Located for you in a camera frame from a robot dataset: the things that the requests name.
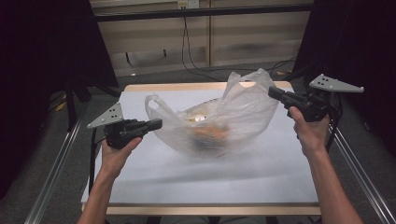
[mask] hand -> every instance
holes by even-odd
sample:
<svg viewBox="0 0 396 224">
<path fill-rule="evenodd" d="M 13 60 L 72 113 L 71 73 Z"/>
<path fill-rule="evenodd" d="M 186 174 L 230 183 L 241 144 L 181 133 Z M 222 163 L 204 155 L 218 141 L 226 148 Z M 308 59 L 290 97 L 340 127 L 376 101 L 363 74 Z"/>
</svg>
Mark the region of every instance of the hand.
<svg viewBox="0 0 396 224">
<path fill-rule="evenodd" d="M 122 149 L 114 149 L 107 145 L 107 141 L 103 141 L 101 172 L 105 172 L 114 179 L 117 178 L 129 155 L 141 141 L 141 138 L 135 138 Z"/>
<path fill-rule="evenodd" d="M 326 116 L 317 122 L 305 122 L 303 114 L 294 106 L 289 109 L 291 117 L 296 122 L 294 131 L 297 132 L 300 143 L 303 146 L 303 153 L 306 157 L 311 154 L 325 150 L 326 135 L 329 129 L 330 118 Z"/>
</svg>

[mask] translucent plastic bag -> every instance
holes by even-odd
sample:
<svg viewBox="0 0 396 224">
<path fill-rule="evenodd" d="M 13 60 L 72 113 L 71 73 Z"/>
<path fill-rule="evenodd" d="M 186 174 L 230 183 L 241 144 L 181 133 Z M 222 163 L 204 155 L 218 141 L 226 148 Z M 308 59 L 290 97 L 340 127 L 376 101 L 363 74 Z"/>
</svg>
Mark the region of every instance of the translucent plastic bag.
<svg viewBox="0 0 396 224">
<path fill-rule="evenodd" d="M 250 87 L 239 83 L 245 81 Z M 243 77 L 232 72 L 218 99 L 174 112 L 154 94 L 146 97 L 146 111 L 150 119 L 163 120 L 154 132 L 166 145 L 194 157 L 216 158 L 243 150 L 265 131 L 278 105 L 268 96 L 274 85 L 262 69 Z"/>
</svg>

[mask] white triangular bracket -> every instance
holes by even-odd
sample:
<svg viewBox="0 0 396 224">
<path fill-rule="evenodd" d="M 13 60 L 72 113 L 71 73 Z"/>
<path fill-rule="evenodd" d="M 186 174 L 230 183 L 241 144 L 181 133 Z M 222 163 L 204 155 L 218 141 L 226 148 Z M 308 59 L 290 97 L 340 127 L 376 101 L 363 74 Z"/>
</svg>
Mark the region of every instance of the white triangular bracket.
<svg viewBox="0 0 396 224">
<path fill-rule="evenodd" d="M 311 81 L 309 86 L 324 91 L 364 92 L 363 87 L 352 86 L 323 74 Z"/>
<path fill-rule="evenodd" d="M 99 118 L 95 119 L 92 123 L 88 124 L 87 128 L 96 128 L 102 125 L 112 124 L 123 120 L 121 104 L 117 102 L 111 106 Z"/>
</svg>

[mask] gray carpet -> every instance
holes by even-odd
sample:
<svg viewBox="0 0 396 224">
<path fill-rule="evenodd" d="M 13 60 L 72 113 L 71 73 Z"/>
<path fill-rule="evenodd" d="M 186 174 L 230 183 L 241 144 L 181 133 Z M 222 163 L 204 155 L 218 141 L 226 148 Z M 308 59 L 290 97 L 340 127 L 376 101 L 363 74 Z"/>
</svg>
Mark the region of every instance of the gray carpet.
<svg viewBox="0 0 396 224">
<path fill-rule="evenodd" d="M 244 69 L 271 68 L 273 63 L 239 64 L 224 67 L 239 67 Z M 292 63 L 282 66 L 277 70 L 290 70 Z M 220 81 L 226 81 L 231 71 L 205 72 Z M 241 75 L 249 71 L 238 72 Z M 284 76 L 272 75 L 273 80 L 281 80 Z M 120 84 L 115 90 L 123 90 L 129 84 L 145 83 L 180 83 L 180 82 L 207 82 L 213 81 L 207 77 L 197 76 L 186 70 L 166 72 L 160 74 L 141 75 L 135 77 L 118 77 Z M 297 92 L 304 91 L 301 79 L 293 80 L 293 88 Z M 90 159 L 90 130 L 86 125 L 97 118 L 118 99 L 111 97 L 97 89 L 90 88 L 92 99 L 88 103 L 80 103 L 78 111 L 87 104 L 87 111 L 82 117 L 81 128 L 65 161 L 62 174 L 56 184 L 55 190 L 49 200 L 41 223 L 75 223 L 80 215 L 80 198 L 87 185 L 89 176 Z M 345 113 L 340 123 L 340 130 L 346 137 L 359 158 L 366 173 L 379 189 L 382 196 L 387 200 L 389 207 L 396 210 L 396 161 L 382 145 L 381 139 L 375 132 L 368 132 L 362 118 L 353 107 L 344 100 Z M 35 154 L 24 166 L 21 175 L 14 181 L 6 197 L 0 202 L 0 223 L 22 223 L 32 207 L 41 187 L 45 183 L 50 168 L 54 163 L 59 149 L 67 135 L 67 111 L 64 108 L 59 112 L 53 110 L 44 123 L 41 132 L 41 141 L 35 147 Z M 351 173 L 348 165 L 340 154 L 335 144 L 332 146 L 331 156 L 337 173 L 358 212 L 366 223 L 380 223 L 375 210 L 365 197 L 358 182 Z M 111 223 L 146 223 L 146 217 L 109 216 Z M 310 223 L 307 217 L 279 217 L 279 223 Z"/>
</svg>

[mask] power outlet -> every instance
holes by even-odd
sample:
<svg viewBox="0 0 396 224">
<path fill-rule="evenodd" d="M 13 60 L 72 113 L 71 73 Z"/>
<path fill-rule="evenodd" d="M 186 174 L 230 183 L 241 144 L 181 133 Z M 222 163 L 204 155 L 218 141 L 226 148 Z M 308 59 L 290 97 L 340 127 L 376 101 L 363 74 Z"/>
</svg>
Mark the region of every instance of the power outlet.
<svg viewBox="0 0 396 224">
<path fill-rule="evenodd" d="M 177 8 L 178 9 L 189 8 L 189 1 L 188 0 L 177 1 Z"/>
<path fill-rule="evenodd" d="M 199 8 L 199 0 L 189 0 L 188 8 Z"/>
</svg>

